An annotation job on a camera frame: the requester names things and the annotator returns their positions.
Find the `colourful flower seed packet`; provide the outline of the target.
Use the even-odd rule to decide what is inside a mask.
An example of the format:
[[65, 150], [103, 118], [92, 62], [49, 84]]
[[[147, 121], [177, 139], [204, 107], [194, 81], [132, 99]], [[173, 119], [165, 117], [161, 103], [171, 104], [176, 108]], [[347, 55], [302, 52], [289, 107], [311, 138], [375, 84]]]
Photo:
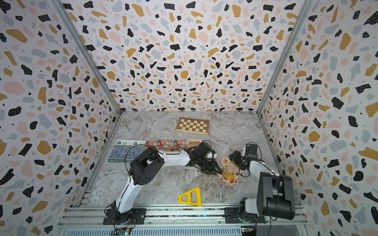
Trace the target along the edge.
[[157, 150], [160, 150], [161, 149], [161, 142], [162, 140], [148, 140], [146, 141], [145, 143], [145, 149], [147, 149], [148, 147], [150, 146], [154, 146]]
[[178, 140], [159, 140], [155, 143], [155, 146], [158, 150], [173, 151], [180, 148], [178, 142]]
[[179, 150], [186, 149], [188, 145], [188, 141], [189, 140], [173, 140], [174, 149], [179, 149]]

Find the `lavender seed packet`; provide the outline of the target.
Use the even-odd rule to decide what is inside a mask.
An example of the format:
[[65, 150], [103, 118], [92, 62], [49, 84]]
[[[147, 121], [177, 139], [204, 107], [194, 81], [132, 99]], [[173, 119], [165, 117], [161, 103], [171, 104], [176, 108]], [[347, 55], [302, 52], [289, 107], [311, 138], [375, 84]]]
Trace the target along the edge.
[[124, 160], [126, 163], [131, 163], [145, 150], [145, 141], [128, 141], [125, 147]]
[[108, 162], [123, 162], [125, 155], [132, 147], [132, 140], [117, 140], [113, 150], [110, 152]]

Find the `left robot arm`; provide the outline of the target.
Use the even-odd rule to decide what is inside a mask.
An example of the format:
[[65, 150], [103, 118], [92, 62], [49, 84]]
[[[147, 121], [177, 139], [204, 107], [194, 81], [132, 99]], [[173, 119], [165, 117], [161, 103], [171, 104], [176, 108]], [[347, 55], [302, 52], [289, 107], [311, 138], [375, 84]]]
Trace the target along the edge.
[[216, 152], [206, 142], [179, 151], [161, 151], [149, 146], [130, 163], [129, 179], [120, 196], [105, 212], [104, 225], [144, 223], [145, 209], [132, 209], [143, 186], [149, 184], [163, 167], [196, 167], [207, 175], [220, 175], [222, 171], [216, 162]]

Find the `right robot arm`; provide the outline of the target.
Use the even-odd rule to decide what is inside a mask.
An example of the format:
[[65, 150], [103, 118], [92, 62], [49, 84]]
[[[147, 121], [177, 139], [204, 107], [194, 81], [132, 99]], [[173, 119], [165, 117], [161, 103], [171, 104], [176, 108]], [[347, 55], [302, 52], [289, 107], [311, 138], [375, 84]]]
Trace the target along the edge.
[[292, 179], [275, 172], [266, 164], [257, 143], [246, 144], [242, 152], [234, 151], [229, 155], [229, 159], [238, 167], [239, 175], [241, 171], [248, 171], [259, 179], [255, 198], [243, 198], [236, 209], [225, 210], [227, 223], [258, 223], [263, 216], [271, 220], [294, 219], [295, 201]]

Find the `yellow triangular plastic tool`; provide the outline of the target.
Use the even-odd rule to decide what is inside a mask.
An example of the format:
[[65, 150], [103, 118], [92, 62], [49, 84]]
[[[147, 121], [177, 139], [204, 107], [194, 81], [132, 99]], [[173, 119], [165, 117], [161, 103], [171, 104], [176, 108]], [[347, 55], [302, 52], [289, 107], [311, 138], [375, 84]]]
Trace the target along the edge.
[[201, 192], [200, 188], [194, 188], [188, 192], [185, 192], [178, 196], [178, 203], [186, 204], [191, 206], [202, 206]]

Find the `wooden chessboard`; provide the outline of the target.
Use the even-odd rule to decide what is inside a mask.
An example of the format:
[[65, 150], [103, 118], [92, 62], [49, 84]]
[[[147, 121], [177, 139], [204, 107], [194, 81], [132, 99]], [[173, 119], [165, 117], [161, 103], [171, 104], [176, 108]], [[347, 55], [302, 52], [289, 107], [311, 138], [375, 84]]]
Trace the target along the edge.
[[176, 131], [208, 135], [209, 127], [209, 120], [180, 117], [176, 126]]

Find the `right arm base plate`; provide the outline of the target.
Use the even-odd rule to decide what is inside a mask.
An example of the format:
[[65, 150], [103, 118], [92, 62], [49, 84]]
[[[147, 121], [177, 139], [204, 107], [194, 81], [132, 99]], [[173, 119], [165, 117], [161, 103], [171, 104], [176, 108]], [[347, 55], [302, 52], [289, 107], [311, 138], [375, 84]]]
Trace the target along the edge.
[[224, 218], [227, 224], [255, 224], [266, 223], [265, 217], [254, 213], [247, 213], [239, 209], [239, 207], [226, 207], [224, 209]]

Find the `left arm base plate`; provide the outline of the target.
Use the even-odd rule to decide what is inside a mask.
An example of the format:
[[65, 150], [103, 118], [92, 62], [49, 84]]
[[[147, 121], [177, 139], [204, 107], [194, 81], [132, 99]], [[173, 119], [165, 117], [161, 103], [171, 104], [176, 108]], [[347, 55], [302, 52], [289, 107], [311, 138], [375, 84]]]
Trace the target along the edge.
[[120, 214], [115, 208], [105, 211], [103, 225], [143, 225], [146, 217], [145, 208], [132, 208]]

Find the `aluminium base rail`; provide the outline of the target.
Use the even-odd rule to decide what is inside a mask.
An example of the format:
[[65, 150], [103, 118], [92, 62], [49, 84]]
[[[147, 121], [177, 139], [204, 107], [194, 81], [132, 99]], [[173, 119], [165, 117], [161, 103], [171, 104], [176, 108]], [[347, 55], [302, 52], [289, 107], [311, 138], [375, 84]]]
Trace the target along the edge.
[[105, 225], [105, 206], [70, 207], [58, 225], [58, 236], [311, 236], [300, 205], [292, 220], [242, 219], [237, 204], [203, 206], [136, 205], [123, 224]]

